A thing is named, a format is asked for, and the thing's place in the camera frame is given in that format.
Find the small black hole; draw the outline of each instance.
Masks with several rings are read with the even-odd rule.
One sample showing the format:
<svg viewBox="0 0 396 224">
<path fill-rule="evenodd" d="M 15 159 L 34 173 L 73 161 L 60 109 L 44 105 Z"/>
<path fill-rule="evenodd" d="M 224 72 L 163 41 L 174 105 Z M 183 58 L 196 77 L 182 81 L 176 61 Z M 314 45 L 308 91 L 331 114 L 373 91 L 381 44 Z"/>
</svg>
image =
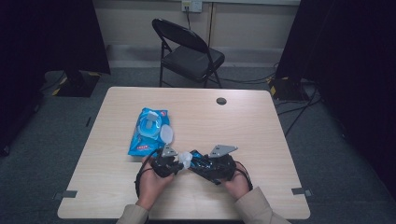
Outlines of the small black hole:
<svg viewBox="0 0 396 224">
<path fill-rule="evenodd" d="M 216 102 L 218 103 L 218 105 L 225 105 L 225 104 L 227 104 L 227 100 L 224 99 L 224 98 L 222 98 L 222 97 L 219 97 L 219 98 L 216 100 Z"/>
</svg>

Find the gray carpet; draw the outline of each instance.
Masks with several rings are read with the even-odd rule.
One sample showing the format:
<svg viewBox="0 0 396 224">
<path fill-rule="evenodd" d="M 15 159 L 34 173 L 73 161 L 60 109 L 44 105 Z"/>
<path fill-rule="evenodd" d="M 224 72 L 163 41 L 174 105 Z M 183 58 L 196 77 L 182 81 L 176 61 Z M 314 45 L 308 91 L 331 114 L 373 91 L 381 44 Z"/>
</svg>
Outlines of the gray carpet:
<svg viewBox="0 0 396 224">
<path fill-rule="evenodd" d="M 251 80 L 266 77 L 273 68 L 220 68 L 222 78 Z M 65 190 L 78 163 L 100 105 L 112 86 L 156 87 L 159 68 L 116 68 L 102 76 L 91 98 L 53 97 L 56 86 L 44 91 L 40 109 L 0 158 L 0 223 L 115 223 L 116 220 L 62 220 L 55 192 Z M 46 74 L 48 86 L 62 72 Z M 201 88 L 183 77 L 166 73 L 177 87 Z M 225 89 L 268 90 L 266 84 L 222 81 Z M 209 83 L 209 88 L 216 88 Z M 311 94 L 313 85 L 306 85 Z M 278 105 L 278 112 L 301 103 Z M 299 111 L 280 115 L 286 131 Z M 396 203 L 367 161 L 344 138 L 336 117 L 325 102 L 308 107 L 287 135 L 291 155 L 308 197 L 311 217 L 292 223 L 396 223 Z M 202 223 L 172 221 L 151 223 Z"/>
</svg>

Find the gray metal piece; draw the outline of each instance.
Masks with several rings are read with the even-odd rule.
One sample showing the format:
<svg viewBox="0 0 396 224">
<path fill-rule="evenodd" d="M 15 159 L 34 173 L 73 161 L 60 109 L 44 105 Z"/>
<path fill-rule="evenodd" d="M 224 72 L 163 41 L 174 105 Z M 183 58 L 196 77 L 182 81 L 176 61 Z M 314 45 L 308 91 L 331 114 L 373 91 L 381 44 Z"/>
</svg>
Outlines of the gray metal piece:
<svg viewBox="0 0 396 224">
<path fill-rule="evenodd" d="M 172 157 L 177 156 L 177 152 L 174 151 L 171 147 L 165 146 L 163 148 L 163 157 Z"/>
<path fill-rule="evenodd" d="M 55 193 L 52 200 L 62 200 L 63 198 L 76 198 L 76 190 L 64 190 L 63 192 Z"/>
<path fill-rule="evenodd" d="M 303 189 L 303 188 L 291 189 L 291 192 L 293 192 L 294 195 L 297 195 L 297 194 L 304 194 L 305 197 L 310 197 L 310 196 L 314 195 L 314 194 L 312 193 L 312 190 L 311 190 L 311 189 Z"/>
<path fill-rule="evenodd" d="M 228 153 L 237 150 L 238 147 L 232 147 L 232 146 L 224 146 L 224 145 L 217 145 L 213 148 L 213 150 L 208 154 L 209 158 L 218 158 L 222 157 L 224 155 L 227 155 Z"/>
</svg>

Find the wall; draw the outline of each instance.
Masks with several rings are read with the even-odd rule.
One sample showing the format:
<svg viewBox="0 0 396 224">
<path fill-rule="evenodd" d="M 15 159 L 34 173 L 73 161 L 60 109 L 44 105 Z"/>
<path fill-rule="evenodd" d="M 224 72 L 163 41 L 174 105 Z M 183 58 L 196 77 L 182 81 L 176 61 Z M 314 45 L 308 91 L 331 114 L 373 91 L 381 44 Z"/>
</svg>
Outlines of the wall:
<svg viewBox="0 0 396 224">
<path fill-rule="evenodd" d="M 262 1 L 267 4 L 203 2 L 202 13 L 190 13 L 191 29 L 210 47 L 225 51 L 228 61 L 261 63 L 254 60 L 266 58 L 268 63 L 276 63 L 285 47 L 299 1 Z M 158 49 L 161 42 L 151 27 L 154 18 L 188 27 L 180 1 L 95 0 L 94 5 L 106 45 L 128 45 L 145 51 Z"/>
</svg>

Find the white tissue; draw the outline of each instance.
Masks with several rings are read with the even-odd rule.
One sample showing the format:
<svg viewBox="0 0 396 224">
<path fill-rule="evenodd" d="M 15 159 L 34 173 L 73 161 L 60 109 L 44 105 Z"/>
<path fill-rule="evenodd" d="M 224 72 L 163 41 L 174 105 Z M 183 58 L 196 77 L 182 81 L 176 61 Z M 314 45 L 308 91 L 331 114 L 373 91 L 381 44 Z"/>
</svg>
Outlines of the white tissue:
<svg viewBox="0 0 396 224">
<path fill-rule="evenodd" d="M 189 169 L 191 165 L 192 155 L 190 152 L 182 152 L 178 154 L 178 163 L 183 163 L 183 169 Z"/>
</svg>

